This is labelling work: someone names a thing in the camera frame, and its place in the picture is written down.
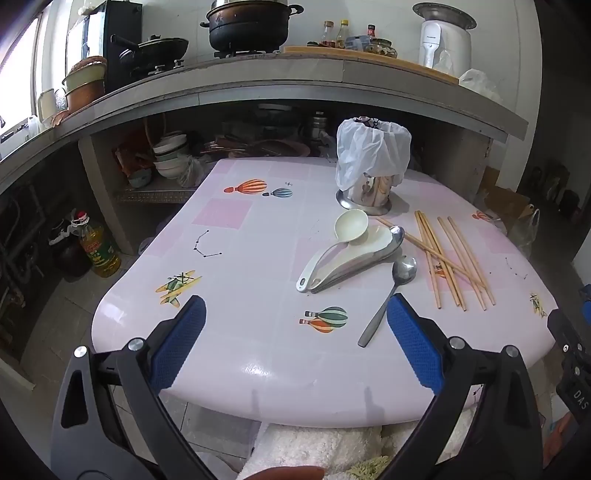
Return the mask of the person's left hand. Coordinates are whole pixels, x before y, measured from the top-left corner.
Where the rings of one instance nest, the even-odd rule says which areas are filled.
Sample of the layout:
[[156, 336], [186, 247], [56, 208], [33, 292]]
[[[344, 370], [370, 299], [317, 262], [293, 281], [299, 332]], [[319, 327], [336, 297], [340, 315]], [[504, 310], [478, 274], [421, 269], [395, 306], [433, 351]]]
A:
[[317, 466], [273, 467], [266, 469], [246, 480], [322, 480], [325, 470]]

